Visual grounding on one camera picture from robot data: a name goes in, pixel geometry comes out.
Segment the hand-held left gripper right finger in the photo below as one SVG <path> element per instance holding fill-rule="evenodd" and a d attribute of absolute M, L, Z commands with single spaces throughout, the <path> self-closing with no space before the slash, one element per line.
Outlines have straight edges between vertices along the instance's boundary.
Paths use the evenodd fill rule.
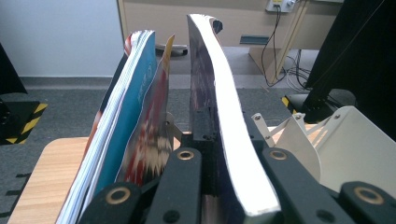
<path fill-rule="evenodd" d="M 262 137 L 262 134 L 254 123 L 253 119 L 246 112 L 243 112 L 243 116 L 247 125 L 247 132 L 254 149 L 256 151 L 263 151 L 268 147 L 266 141 Z"/>

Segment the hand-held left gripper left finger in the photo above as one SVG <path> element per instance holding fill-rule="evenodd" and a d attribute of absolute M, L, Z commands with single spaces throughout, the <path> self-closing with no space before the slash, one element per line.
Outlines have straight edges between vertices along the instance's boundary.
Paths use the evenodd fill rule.
<path fill-rule="evenodd" d="M 191 132 L 194 141 L 212 141 L 217 138 L 214 109 L 210 106 L 193 109 Z"/>

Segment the thick blue book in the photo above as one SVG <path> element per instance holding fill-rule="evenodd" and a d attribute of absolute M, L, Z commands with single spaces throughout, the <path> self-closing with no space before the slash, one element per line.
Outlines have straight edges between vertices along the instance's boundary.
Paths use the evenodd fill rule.
<path fill-rule="evenodd" d="M 191 111 L 209 113 L 216 136 L 212 224 L 273 224 L 281 212 L 276 191 L 248 133 L 233 73 L 218 39 L 221 21 L 187 16 L 191 51 Z"/>

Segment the white expandable metal book rack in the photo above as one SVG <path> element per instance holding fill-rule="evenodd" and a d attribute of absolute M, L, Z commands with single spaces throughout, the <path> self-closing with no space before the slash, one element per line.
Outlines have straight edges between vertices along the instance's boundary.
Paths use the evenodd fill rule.
<path fill-rule="evenodd" d="M 295 114 L 275 128 L 252 116 L 268 147 L 258 157 L 279 197 L 350 192 L 373 204 L 396 198 L 396 142 L 353 106 L 306 127 Z"/>

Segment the black stand with striped base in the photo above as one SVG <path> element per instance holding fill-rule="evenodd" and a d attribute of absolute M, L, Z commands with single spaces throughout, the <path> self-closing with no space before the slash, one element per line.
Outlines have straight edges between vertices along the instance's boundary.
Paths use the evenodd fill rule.
<path fill-rule="evenodd" d="M 356 105 L 355 95 L 348 90 L 328 84 L 330 73 L 323 66 L 314 65 L 304 89 L 307 93 L 287 94 L 282 102 L 291 114 L 305 114 L 304 122 L 319 123 L 345 105 Z"/>
<path fill-rule="evenodd" d="M 38 101 L 5 102 L 0 98 L 0 146 L 24 144 L 47 106 Z"/>

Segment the teal cover book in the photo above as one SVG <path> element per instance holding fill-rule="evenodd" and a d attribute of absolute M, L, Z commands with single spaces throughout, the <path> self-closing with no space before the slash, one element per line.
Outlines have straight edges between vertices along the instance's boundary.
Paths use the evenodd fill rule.
<path fill-rule="evenodd" d="M 131 35 L 131 50 L 122 68 L 117 86 L 107 102 L 104 117 L 110 123 L 102 144 L 99 162 L 87 191 L 91 199 L 101 189 L 114 183 L 123 163 L 132 157 L 132 135 L 143 109 L 144 98 L 157 70 L 155 32 L 138 31 Z"/>

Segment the light wooden desk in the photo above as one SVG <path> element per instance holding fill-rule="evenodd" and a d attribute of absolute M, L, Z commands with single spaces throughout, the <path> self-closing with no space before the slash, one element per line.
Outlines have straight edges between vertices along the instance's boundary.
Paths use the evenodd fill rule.
<path fill-rule="evenodd" d="M 270 83 L 280 78 L 291 49 L 320 49 L 344 0 L 297 0 L 290 13 L 268 12 L 268 0 L 117 0 L 121 30 L 152 29 L 157 41 L 176 35 L 189 43 L 187 16 L 209 15 L 222 21 L 219 41 L 236 47 L 241 35 L 266 35 L 266 45 L 249 45 L 249 54 Z"/>

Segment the white power socket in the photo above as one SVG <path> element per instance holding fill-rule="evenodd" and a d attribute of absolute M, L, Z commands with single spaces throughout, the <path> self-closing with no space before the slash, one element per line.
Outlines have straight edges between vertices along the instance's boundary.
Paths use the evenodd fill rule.
<path fill-rule="evenodd" d="M 265 8 L 268 12 L 290 13 L 293 11 L 297 0 L 268 0 Z"/>

